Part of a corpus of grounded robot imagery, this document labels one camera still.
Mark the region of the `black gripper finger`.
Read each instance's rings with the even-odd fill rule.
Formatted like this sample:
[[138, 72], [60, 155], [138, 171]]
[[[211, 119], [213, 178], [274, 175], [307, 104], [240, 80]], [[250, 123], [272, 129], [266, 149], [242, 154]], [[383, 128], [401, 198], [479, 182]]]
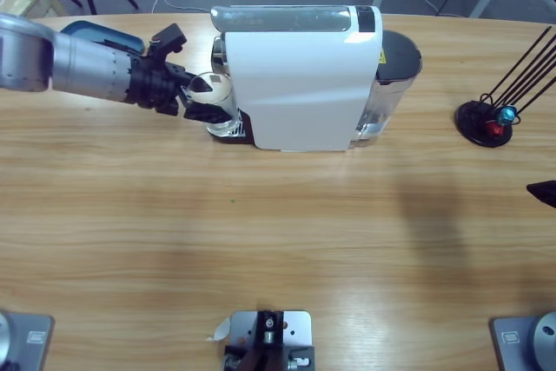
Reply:
[[526, 185], [526, 190], [544, 204], [556, 208], [556, 181], [549, 180]]

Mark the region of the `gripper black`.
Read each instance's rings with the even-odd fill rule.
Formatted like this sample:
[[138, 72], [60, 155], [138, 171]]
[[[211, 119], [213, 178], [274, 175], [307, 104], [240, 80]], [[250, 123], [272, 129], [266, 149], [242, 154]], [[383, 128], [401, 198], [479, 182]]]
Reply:
[[[180, 65], [153, 56], [131, 56], [128, 103], [159, 114], [177, 116], [177, 97], [195, 77]], [[221, 106], [191, 102], [185, 106], [184, 118], [204, 123], [227, 123], [233, 117]]]

